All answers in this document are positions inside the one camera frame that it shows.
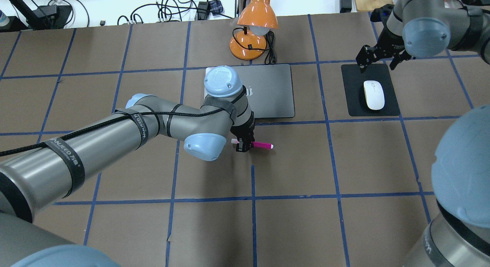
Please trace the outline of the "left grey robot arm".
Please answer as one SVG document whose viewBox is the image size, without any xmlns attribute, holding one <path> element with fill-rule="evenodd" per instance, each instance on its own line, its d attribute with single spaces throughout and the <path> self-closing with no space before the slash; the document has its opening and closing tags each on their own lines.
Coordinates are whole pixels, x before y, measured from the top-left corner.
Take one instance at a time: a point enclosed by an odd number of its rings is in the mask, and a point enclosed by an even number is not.
<svg viewBox="0 0 490 267">
<path fill-rule="evenodd" d="M 116 267 L 105 253 L 33 225 L 47 206 L 158 135 L 184 142 L 190 155 L 212 162 L 238 138 L 236 150 L 253 147 L 254 113 L 235 69 L 218 66 L 204 77 L 202 106 L 191 108 L 138 93 L 106 119 L 42 143 L 2 151 L 2 267 Z"/>
</svg>

